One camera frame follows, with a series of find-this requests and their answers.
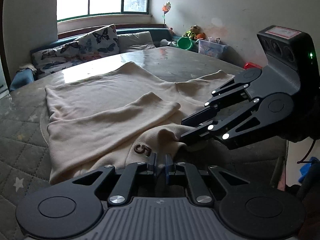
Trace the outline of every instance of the table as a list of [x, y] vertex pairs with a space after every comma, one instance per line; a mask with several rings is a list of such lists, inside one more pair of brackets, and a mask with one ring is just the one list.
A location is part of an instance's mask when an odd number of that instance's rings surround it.
[[[0, 99], [0, 240], [20, 239], [15, 207], [24, 195], [49, 186], [49, 150], [40, 131], [46, 109], [45, 85], [60, 85], [116, 70], [133, 61], [169, 82], [184, 82], [223, 70], [238, 74], [242, 68], [227, 62], [172, 47], [142, 50], [105, 57], [51, 74]], [[198, 168], [220, 165], [249, 179], [268, 183], [276, 159], [286, 152], [286, 141], [274, 137], [229, 151], [212, 141], [201, 151], [178, 152], [177, 160]]]

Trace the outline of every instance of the blue cloth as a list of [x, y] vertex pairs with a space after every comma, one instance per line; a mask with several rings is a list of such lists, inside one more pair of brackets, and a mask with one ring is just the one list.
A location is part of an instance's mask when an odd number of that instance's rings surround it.
[[16, 89], [34, 81], [35, 79], [33, 77], [32, 70], [29, 68], [26, 68], [16, 73], [9, 87], [9, 91], [10, 92], [15, 91]]
[[313, 163], [319, 162], [319, 160], [318, 160], [316, 157], [311, 157], [309, 161], [312, 162], [312, 163], [306, 163], [305, 165], [303, 165], [303, 166], [300, 168], [301, 177], [298, 179], [298, 181], [299, 181], [300, 183], [303, 182], [303, 180], [304, 180], [306, 174], [308, 173], [311, 165], [312, 165]]

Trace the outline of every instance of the label sticker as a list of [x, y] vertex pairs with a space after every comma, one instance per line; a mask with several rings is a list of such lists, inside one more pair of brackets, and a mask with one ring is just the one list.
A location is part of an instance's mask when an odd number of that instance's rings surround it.
[[265, 33], [272, 34], [272, 35], [289, 40], [289, 39], [293, 38], [294, 36], [297, 36], [301, 32], [287, 29], [284, 27], [273, 27], [271, 30], [266, 31]]

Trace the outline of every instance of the star pattern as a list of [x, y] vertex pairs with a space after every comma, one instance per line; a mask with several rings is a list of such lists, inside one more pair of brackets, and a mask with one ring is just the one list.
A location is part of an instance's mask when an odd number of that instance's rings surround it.
[[34, 122], [36, 118], [37, 118], [37, 116], [36, 116], [36, 114], [34, 114], [34, 115], [29, 117], [28, 121]]
[[17, 139], [18, 139], [19, 141], [22, 141], [24, 138], [25, 138], [25, 135], [22, 134], [22, 133], [17, 135]]
[[13, 186], [16, 187], [16, 192], [18, 192], [19, 188], [23, 188], [23, 180], [24, 178], [19, 179], [18, 177], [16, 177], [16, 182], [15, 184], [13, 184]]

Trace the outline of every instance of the black cable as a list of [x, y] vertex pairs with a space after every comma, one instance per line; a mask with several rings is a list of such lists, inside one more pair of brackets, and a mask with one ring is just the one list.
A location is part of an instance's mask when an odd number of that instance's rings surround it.
[[300, 163], [311, 163], [311, 162], [305, 162], [304, 160], [308, 157], [308, 155], [311, 153], [313, 147], [315, 146], [316, 140], [313, 140], [310, 149], [308, 150], [307, 154], [301, 159], [301, 161], [298, 161], [297, 164]]

